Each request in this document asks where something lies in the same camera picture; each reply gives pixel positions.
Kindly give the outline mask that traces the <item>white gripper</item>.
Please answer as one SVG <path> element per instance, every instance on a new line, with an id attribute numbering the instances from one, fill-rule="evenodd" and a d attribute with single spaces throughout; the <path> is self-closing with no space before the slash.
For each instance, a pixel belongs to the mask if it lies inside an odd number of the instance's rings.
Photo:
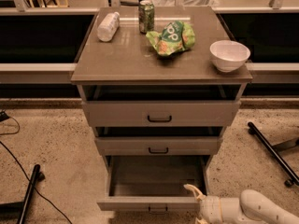
<path id="1" fill-rule="evenodd" d="M 199 202 L 199 218 L 194 224 L 239 224 L 242 211 L 238 198 L 206 196 L 191 184 L 185 184 L 184 188 Z"/>

